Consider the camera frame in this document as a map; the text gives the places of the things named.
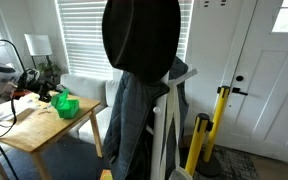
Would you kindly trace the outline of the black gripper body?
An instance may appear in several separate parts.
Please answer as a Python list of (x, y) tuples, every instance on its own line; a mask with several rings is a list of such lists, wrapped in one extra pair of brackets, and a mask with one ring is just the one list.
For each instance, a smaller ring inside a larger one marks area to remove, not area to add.
[(50, 102), (52, 98), (50, 91), (62, 92), (63, 87), (49, 78), (41, 79), (37, 69), (27, 68), (18, 80), (17, 98), (36, 93), (40, 101)]

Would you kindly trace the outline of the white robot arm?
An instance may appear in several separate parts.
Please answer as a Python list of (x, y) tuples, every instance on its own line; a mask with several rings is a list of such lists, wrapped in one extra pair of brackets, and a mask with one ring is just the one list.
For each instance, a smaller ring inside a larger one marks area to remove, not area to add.
[(0, 96), (11, 83), (14, 83), (16, 85), (16, 89), (20, 92), (22, 92), (24, 89), (28, 89), (37, 93), (40, 96), (41, 101), (50, 102), (51, 95), (49, 92), (51, 90), (55, 90), (57, 85), (49, 79), (27, 82), (25, 75), (26, 72), (20, 73), (14, 68), (0, 63)]

